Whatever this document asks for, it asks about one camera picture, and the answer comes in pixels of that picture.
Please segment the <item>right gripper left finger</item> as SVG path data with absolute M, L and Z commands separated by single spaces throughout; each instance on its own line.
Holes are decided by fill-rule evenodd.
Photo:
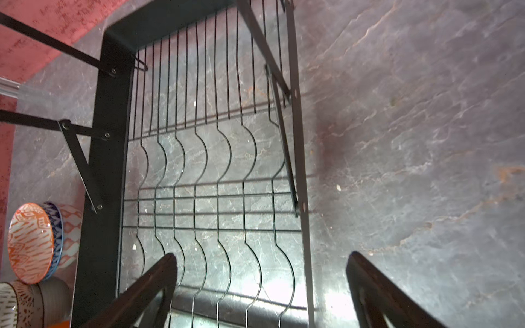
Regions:
M 164 327 L 171 310 L 178 263 L 168 253 L 84 327 Z

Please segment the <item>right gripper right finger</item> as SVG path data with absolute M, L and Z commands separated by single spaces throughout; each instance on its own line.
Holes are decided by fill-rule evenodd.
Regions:
M 346 276 L 361 327 L 443 327 L 361 253 L 349 255 Z

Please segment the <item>orange square bowl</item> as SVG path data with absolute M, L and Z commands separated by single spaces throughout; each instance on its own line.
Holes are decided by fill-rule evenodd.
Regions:
M 71 326 L 70 321 L 63 321 L 61 323 L 50 325 L 48 326 L 48 328 L 70 328 L 70 326 Z

